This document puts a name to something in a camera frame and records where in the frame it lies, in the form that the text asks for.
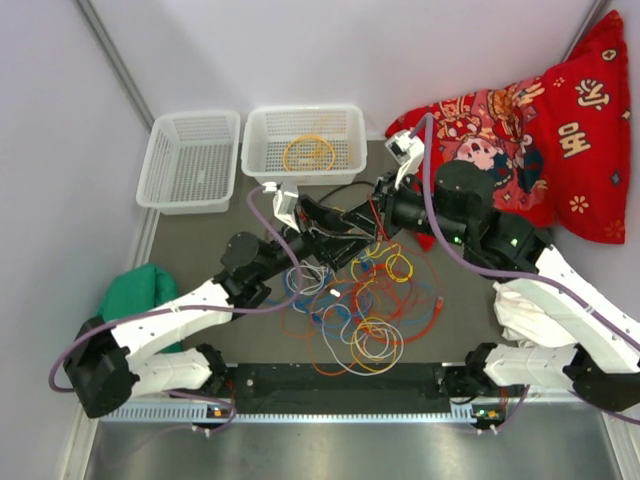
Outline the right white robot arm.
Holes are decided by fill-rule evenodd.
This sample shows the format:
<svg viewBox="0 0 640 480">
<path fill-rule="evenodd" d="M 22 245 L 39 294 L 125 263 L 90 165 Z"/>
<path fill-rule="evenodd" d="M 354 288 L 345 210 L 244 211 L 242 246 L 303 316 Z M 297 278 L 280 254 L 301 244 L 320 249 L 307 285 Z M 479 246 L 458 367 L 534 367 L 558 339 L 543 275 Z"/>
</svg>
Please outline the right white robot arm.
<svg viewBox="0 0 640 480">
<path fill-rule="evenodd" d="M 453 259 L 496 280 L 524 307 L 529 345 L 483 343 L 465 359 L 464 379 L 476 394 L 530 385 L 567 389 L 587 403 L 621 413 L 639 403 L 639 324 L 584 280 L 550 236 L 526 219 L 497 210 L 491 176 L 455 161 L 433 184 L 404 171 L 380 178 L 370 197 L 342 215 L 360 241 L 398 230 L 429 233 Z"/>
</svg>

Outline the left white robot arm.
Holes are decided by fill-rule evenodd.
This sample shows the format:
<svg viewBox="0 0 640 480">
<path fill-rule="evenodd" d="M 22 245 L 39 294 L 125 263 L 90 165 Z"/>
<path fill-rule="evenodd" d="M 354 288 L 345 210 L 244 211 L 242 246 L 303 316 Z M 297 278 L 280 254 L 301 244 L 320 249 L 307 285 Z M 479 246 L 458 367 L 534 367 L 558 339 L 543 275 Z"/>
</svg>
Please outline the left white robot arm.
<svg viewBox="0 0 640 480">
<path fill-rule="evenodd" d="M 222 269 L 192 291 L 142 313 L 107 321 L 87 319 L 53 366 L 62 370 L 87 417 L 104 417 L 140 396 L 199 390 L 216 396 L 227 374 L 217 350 L 195 347 L 181 353 L 165 348 L 193 334 L 243 316 L 276 311 L 265 306 L 268 281 L 287 269 L 299 271 L 313 257 L 332 269 L 355 258 L 378 237 L 377 202 L 338 212 L 307 195 L 295 201 L 294 224 L 270 239 L 239 231 L 225 243 Z"/>
</svg>

